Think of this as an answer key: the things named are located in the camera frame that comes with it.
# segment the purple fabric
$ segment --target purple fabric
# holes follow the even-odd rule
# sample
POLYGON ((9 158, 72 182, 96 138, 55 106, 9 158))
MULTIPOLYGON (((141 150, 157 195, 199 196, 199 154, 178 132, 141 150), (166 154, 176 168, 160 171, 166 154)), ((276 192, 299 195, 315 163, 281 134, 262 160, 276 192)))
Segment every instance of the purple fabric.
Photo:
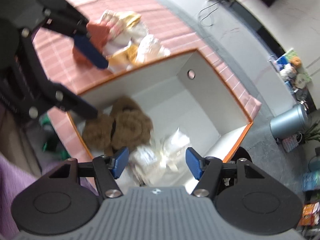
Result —
MULTIPOLYGON (((43 174, 58 164, 59 162, 51 163, 43 170, 43 174)), ((9 163, 5 157, 0 155, 0 234, 7 240, 12 239, 19 232, 11 216, 12 201, 16 195, 35 181, 34 176, 9 163)), ((97 195, 97 191, 86 178, 81 178, 80 184, 97 195)))

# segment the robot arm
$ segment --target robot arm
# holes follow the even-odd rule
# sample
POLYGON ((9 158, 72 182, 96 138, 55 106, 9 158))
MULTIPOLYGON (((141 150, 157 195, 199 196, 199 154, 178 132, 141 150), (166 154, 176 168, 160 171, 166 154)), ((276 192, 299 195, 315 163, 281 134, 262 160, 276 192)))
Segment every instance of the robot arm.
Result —
POLYGON ((56 106, 85 119, 97 110, 61 84, 47 79, 32 39, 39 28, 74 39, 75 46, 99 68, 108 61, 90 42, 89 22, 65 0, 0 0, 0 101, 23 121, 56 106))
POLYGON ((191 195, 184 187, 134 187, 123 195, 115 179, 128 156, 123 148, 91 163, 71 158, 41 177, 13 201, 16 239, 302 239, 293 229, 300 199, 250 161, 222 163, 188 148, 199 180, 191 195), (81 176, 95 178, 99 196, 79 185, 81 176), (219 191, 223 178, 237 183, 219 191))

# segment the hole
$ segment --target hole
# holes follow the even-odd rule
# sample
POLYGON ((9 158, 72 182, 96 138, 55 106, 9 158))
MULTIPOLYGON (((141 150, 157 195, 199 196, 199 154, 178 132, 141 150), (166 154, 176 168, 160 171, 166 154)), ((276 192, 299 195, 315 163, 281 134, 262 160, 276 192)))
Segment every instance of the hole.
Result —
POLYGON ((69 177, 70 173, 70 164, 65 164, 56 170, 49 178, 50 179, 64 179, 69 177))
POLYGON ((244 166, 244 173, 245 173, 245 177, 248 179, 264 179, 264 177, 259 172, 254 170, 248 164, 244 166))
POLYGON ((196 73, 195 73, 192 69, 190 69, 190 70, 188 71, 188 78, 194 79, 195 76, 196 76, 196 73))

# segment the white plastic bag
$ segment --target white plastic bag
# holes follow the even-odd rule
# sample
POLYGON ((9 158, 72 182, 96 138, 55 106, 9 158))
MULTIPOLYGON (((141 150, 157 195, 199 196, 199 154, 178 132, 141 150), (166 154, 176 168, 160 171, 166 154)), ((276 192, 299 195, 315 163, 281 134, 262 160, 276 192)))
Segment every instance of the white plastic bag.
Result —
POLYGON ((140 44, 143 38, 149 34, 149 29, 142 21, 139 21, 135 26, 127 29, 126 32, 130 34, 131 40, 135 44, 140 44))
POLYGON ((138 47, 137 63, 144 63, 159 57, 169 56, 170 51, 163 47, 158 39, 153 35, 145 36, 138 47))
POLYGON ((157 184, 165 174, 177 177, 186 169, 186 149, 191 146, 190 138, 179 128, 160 142, 140 146, 129 157, 129 166, 140 183, 148 186, 157 184))

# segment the gray gripper base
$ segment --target gray gripper base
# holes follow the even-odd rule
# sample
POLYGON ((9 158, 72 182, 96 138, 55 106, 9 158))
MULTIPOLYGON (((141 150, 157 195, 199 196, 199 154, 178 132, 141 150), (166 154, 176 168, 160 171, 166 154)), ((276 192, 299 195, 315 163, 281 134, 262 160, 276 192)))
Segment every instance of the gray gripper base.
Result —
POLYGON ((83 227, 58 236, 20 232, 15 240, 302 240, 294 229, 257 236, 223 220, 208 198, 188 195, 184 187, 136 187, 105 200, 83 227))

